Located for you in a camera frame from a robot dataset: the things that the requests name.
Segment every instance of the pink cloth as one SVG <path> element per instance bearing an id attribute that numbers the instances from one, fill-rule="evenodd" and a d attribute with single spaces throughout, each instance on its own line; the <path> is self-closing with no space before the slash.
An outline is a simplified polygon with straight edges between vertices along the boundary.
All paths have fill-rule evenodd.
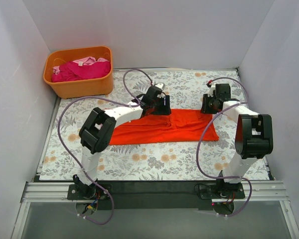
<path id="1" fill-rule="evenodd" d="M 52 82 L 78 81 L 102 78 L 111 71 L 109 61 L 99 61 L 92 65 L 79 66 L 75 62 L 67 62 L 59 66 L 59 74 L 52 74 Z"/>
<path id="2" fill-rule="evenodd" d="M 106 62 L 106 61 L 108 61 L 108 60 L 104 59 L 102 57 L 100 57 L 98 60 L 95 60 L 94 57 L 88 56 L 88 57 L 85 57 L 85 58 L 82 58 L 82 59 L 79 59 L 79 60 L 75 60 L 73 62 L 77 63 L 78 65 L 80 65 L 80 62 L 82 62 L 81 64 L 83 66 L 90 66 L 90 65 L 93 65 L 95 62 Z M 60 73 L 60 66 L 53 67 L 53 73 L 56 74 L 56 75 L 59 74 Z"/>

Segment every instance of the orange basket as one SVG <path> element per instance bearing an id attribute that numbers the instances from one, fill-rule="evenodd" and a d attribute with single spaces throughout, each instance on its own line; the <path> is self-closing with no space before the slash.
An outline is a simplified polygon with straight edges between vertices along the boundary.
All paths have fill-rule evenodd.
<path id="1" fill-rule="evenodd" d="M 54 66 L 60 66 L 65 62 L 78 60 L 88 56 L 92 56 L 95 59 L 103 57 L 109 60 L 111 62 L 111 71 L 102 78 L 68 82 L 51 81 Z M 46 60 L 43 79 L 52 87 L 59 97 L 64 99 L 81 96 L 107 95 L 112 92 L 114 87 L 112 72 L 113 60 L 110 48 L 106 46 L 95 46 L 53 52 Z"/>

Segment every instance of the red cloth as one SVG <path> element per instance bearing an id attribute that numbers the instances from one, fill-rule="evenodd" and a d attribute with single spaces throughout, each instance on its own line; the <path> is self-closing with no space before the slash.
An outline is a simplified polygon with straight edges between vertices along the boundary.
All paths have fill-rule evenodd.
<path id="1" fill-rule="evenodd" d="M 93 65 L 79 66 L 75 62 L 67 62 L 60 66 L 59 74 L 52 74 L 52 82 L 78 81 L 102 78 L 111 71 L 111 63 L 95 62 Z"/>
<path id="2" fill-rule="evenodd" d="M 110 145 L 199 141 L 212 115 L 200 110 L 172 109 L 169 116 L 148 115 L 115 128 Z M 204 141 L 217 141 L 212 124 Z"/>

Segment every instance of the white wall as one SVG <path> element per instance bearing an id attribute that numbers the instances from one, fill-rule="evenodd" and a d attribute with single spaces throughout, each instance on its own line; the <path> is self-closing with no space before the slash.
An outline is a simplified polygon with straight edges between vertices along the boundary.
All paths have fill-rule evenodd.
<path id="1" fill-rule="evenodd" d="M 0 0 L 0 239 L 10 238 L 51 118 L 55 96 L 42 80 L 48 53 L 22 0 Z"/>
<path id="2" fill-rule="evenodd" d="M 51 51 L 109 45 L 125 67 L 240 65 L 273 0 L 23 0 Z"/>
<path id="3" fill-rule="evenodd" d="M 241 66 L 250 106 L 273 118 L 273 175 L 283 180 L 299 226 L 299 0 L 276 0 Z"/>

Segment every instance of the floral pattern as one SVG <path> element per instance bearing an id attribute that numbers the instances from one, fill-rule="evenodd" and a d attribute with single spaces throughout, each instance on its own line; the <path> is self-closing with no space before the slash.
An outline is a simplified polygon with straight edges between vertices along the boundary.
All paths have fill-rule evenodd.
<path id="1" fill-rule="evenodd" d="M 114 89 L 107 96 L 100 96 L 122 103 L 130 101 L 131 96 L 122 82 L 124 71 L 114 72 Z M 165 92 L 170 95 L 172 109 L 200 109 L 202 96 L 208 92 L 206 82 L 217 77 L 237 79 L 235 71 L 149 71 L 151 78 L 166 85 Z M 126 79 L 133 94 L 144 93 L 149 87 L 149 80 L 140 72 L 130 72 Z M 230 80 L 232 97 L 243 100 L 239 86 Z M 54 128 L 43 163 L 41 180 L 71 180 L 79 172 L 79 166 L 61 145 L 56 125 L 60 114 L 72 99 L 61 100 Z M 71 106 L 61 123 L 61 134 L 66 145 L 79 159 L 82 149 L 80 127 L 91 109 L 115 108 L 116 105 L 102 99 L 85 99 Z M 200 147 L 199 162 L 209 175 L 218 175 L 227 167 L 235 153 L 234 138 L 236 124 L 226 116 L 220 116 L 214 122 L 219 141 L 203 142 Z M 170 142 L 136 145 L 108 146 L 98 165 L 99 180 L 206 180 L 196 166 L 197 142 Z M 268 180 L 265 163 L 258 160 L 245 175 L 251 180 Z"/>

